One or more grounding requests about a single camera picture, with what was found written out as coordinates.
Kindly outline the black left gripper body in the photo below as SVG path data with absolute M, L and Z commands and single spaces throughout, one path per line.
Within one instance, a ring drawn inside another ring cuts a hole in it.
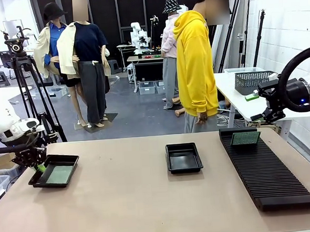
M 44 147 L 34 147 L 15 153 L 14 163 L 24 167 L 35 167 L 44 163 L 47 149 Z

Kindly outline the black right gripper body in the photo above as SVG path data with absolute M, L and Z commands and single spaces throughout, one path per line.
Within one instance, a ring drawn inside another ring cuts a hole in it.
M 283 101 L 278 91 L 278 80 L 270 81 L 270 85 L 268 88 L 268 104 L 271 110 L 284 110 Z

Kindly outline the person's right hand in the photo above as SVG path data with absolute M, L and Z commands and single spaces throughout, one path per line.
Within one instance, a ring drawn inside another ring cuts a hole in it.
M 207 112 L 197 113 L 197 121 L 196 124 L 203 125 L 208 120 Z

